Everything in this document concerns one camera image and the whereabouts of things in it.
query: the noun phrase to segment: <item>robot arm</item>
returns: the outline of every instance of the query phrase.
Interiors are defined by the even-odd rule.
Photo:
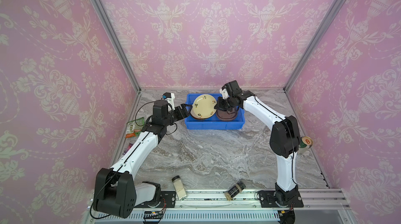
[[[146,157],[166,134],[167,126],[189,116],[186,106],[191,105],[174,107],[173,99],[173,93],[165,93],[161,100],[155,101],[153,115],[146,120],[134,145],[110,169],[102,168],[98,172],[92,205],[94,210],[127,218],[133,207],[140,203],[147,202],[153,207],[159,203],[159,184],[144,181],[135,186],[133,179]]]
[[[286,117],[273,110],[250,91],[242,91],[237,81],[225,84],[215,109],[229,111],[239,106],[260,119],[272,131],[270,147],[276,154],[278,177],[276,183],[277,202],[289,205],[298,192],[295,180],[295,159],[298,152],[300,135],[295,117]]]

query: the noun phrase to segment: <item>wall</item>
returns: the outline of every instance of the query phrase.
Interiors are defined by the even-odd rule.
[[[102,0],[142,88],[283,87],[333,0]]]
[[[133,88],[89,0],[1,0],[0,23],[0,223],[80,223]]]
[[[360,224],[401,217],[401,0],[346,0],[289,94]]]

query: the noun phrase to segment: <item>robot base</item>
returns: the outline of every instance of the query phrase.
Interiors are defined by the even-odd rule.
[[[164,201],[166,201],[166,208],[174,208],[175,207],[175,191],[162,191],[160,195],[160,203],[154,205],[153,201],[145,201],[141,204],[136,205],[134,208],[163,208]]]
[[[295,196],[288,201],[287,206],[282,206],[277,202],[277,197],[275,196],[276,191],[258,191],[258,200],[260,201],[260,205],[262,208],[269,208],[269,207],[303,207],[303,202],[301,195],[297,191]]]

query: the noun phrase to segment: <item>blue plastic bin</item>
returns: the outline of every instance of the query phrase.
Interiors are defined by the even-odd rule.
[[[195,101],[195,99],[199,96],[202,95],[201,93],[190,93],[187,95],[187,101],[185,102],[186,104],[192,105]],[[210,94],[211,96],[217,98],[221,96],[220,93],[212,93]],[[233,121],[221,121],[218,119],[216,114],[213,114],[210,118],[207,118],[205,120],[196,120],[192,116],[188,116],[184,120],[185,124],[187,125],[187,129],[204,129],[204,130],[209,130],[209,129],[219,129],[219,130],[225,130],[225,129],[241,129],[243,125],[245,124],[245,117],[244,117],[244,110],[240,108],[238,110],[238,115]]]

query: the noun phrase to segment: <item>dish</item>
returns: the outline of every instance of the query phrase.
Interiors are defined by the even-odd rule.
[[[191,114],[195,119],[206,119],[216,112],[216,99],[210,94],[198,96],[192,104]]]
[[[198,121],[201,121],[201,120],[205,120],[204,118],[199,118],[199,116],[197,116],[195,113],[194,113],[194,111],[193,110],[191,110],[191,116],[192,116],[192,118],[194,118],[194,119],[196,119],[196,120],[198,120]]]
[[[221,121],[233,121],[238,115],[238,107],[234,107],[231,112],[228,111],[216,111],[216,116]]]

